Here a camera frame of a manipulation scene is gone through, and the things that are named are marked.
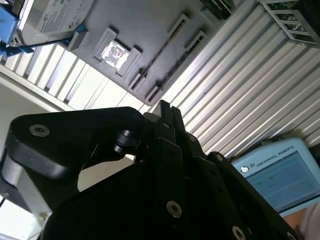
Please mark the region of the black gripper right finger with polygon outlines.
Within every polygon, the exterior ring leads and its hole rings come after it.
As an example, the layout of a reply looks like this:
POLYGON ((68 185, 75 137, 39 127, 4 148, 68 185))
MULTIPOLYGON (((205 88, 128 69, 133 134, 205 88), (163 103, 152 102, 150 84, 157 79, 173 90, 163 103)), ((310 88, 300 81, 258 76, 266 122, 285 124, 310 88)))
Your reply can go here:
POLYGON ((171 107, 182 151, 188 220, 197 238, 299 240, 301 237, 219 152, 205 154, 171 107))

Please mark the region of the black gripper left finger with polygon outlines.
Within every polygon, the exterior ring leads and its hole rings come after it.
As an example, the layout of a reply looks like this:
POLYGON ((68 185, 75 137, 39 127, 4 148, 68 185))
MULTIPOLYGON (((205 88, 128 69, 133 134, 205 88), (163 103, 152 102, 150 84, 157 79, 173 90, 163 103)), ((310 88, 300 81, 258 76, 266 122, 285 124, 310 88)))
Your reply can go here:
POLYGON ((139 163, 172 163, 184 172, 171 106, 157 113, 132 107, 24 115, 5 142, 4 179, 32 213, 49 217, 81 192, 139 163))

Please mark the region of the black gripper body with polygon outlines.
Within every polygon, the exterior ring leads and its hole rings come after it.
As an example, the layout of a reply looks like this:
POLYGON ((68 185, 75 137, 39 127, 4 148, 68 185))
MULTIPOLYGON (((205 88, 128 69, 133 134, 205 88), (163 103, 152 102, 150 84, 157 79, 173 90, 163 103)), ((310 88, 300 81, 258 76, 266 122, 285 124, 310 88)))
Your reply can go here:
POLYGON ((175 164, 133 164, 63 203, 43 240, 212 240, 189 222, 185 173, 175 164))

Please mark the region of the person's bare hand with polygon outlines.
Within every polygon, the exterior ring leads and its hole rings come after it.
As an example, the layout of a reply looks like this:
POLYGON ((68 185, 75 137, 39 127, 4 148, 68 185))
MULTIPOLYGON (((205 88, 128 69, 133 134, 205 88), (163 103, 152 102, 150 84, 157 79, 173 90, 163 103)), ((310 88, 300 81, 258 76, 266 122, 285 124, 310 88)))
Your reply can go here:
POLYGON ((300 237, 301 240, 304 239, 303 234, 300 231, 300 225, 304 219, 307 209, 301 209, 299 211, 293 212, 287 216, 284 216, 283 219, 287 224, 295 230, 296 234, 300 237))

